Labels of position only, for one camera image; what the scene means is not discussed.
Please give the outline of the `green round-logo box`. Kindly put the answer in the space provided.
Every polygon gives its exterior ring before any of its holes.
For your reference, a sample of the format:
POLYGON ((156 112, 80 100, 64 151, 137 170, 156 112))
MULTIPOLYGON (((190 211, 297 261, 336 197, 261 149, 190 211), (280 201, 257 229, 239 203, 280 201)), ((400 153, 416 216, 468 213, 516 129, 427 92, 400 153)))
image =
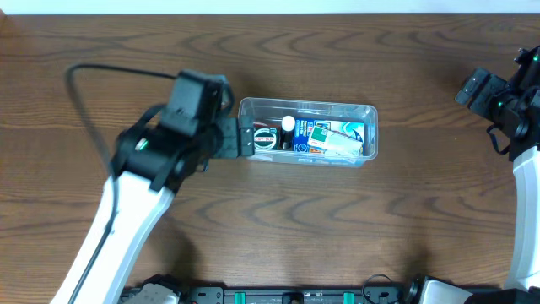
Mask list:
POLYGON ((256 149, 272 150, 279 147, 279 131, 276 128, 258 128, 254 132, 256 149))

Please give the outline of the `dark bottle white cap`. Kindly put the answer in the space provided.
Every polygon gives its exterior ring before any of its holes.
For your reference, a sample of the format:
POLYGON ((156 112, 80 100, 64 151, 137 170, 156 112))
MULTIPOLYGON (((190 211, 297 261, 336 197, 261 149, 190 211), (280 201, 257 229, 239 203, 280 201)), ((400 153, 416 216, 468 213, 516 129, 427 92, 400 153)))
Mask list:
POLYGON ((280 147, 282 149, 289 150, 292 148, 295 123, 296 121, 294 117, 283 117, 280 129, 280 147))

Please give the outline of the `white green medicine box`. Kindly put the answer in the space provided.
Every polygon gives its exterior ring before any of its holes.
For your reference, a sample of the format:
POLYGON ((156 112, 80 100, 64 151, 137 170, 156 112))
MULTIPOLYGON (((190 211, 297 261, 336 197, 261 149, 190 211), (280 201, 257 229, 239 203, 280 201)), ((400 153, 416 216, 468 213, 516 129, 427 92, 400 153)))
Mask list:
POLYGON ((319 126, 313 127, 308 138, 308 145, 335 155, 346 157, 363 155, 362 142, 319 126))

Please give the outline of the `blue Kool Fever box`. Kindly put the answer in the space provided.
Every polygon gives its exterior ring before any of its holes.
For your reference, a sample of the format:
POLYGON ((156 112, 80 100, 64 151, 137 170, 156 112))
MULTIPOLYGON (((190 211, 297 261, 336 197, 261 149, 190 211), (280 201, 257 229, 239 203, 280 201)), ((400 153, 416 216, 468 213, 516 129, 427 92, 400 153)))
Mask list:
POLYGON ((294 127, 293 151, 342 157, 364 155, 362 122, 298 118, 294 127))

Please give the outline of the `red ActiFast medicine box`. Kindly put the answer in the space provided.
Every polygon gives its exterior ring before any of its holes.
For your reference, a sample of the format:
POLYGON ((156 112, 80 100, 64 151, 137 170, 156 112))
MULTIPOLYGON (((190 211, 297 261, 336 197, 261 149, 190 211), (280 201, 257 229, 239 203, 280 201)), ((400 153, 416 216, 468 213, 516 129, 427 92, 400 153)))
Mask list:
POLYGON ((272 124, 272 123, 265 123, 265 122, 253 122, 253 126, 255 129, 259 128, 276 128, 279 129, 280 126, 278 124, 272 124))

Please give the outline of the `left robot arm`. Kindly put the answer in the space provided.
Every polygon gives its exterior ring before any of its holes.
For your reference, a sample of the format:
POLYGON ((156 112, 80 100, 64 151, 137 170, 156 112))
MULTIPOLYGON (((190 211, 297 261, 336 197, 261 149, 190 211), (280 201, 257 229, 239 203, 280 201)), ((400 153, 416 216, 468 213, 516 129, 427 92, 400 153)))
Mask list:
POLYGON ((162 163, 151 160, 150 144, 170 140, 146 126, 162 109, 149 108, 123 134, 124 139, 136 139, 128 152, 136 160, 129 164, 121 151, 116 153, 92 226, 53 302, 117 302, 151 230, 183 181, 207 163, 191 160, 189 153, 169 155, 162 163))

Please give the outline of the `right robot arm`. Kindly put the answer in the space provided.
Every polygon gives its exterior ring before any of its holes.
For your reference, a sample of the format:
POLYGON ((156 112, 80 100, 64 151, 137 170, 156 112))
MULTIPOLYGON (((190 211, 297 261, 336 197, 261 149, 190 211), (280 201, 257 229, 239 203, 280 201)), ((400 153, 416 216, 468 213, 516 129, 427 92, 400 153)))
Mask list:
POLYGON ((519 68, 508 80, 476 68, 457 93, 457 103, 490 121, 486 132, 493 145, 501 131, 516 180, 516 230, 510 271, 501 290, 458 287, 434 277, 412 281, 405 303, 539 302, 539 49, 520 49, 519 68))

